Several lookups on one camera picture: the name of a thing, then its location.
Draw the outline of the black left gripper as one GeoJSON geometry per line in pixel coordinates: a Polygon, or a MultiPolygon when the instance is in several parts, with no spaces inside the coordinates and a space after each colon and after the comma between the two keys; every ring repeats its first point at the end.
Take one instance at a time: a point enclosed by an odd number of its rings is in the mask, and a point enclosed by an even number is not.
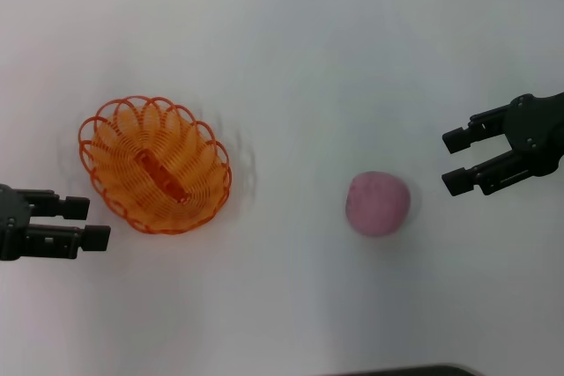
{"type": "Polygon", "coordinates": [[[84,228],[55,225],[29,225],[32,217],[62,217],[86,220],[90,200],[66,196],[52,190],[14,189],[1,185],[1,260],[21,257],[76,259],[78,250],[104,252],[111,227],[86,225],[84,228]]]}

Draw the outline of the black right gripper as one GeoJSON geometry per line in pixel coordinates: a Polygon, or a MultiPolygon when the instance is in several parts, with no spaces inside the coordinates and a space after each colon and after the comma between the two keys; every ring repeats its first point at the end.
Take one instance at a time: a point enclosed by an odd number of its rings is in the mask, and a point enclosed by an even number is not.
{"type": "Polygon", "coordinates": [[[544,98],[524,94],[509,105],[471,116],[466,128],[443,134],[442,141],[454,154],[504,134],[513,151],[442,176],[452,196],[468,193],[475,186],[491,195],[530,174],[540,177],[555,172],[563,157],[563,93],[544,98]]]}

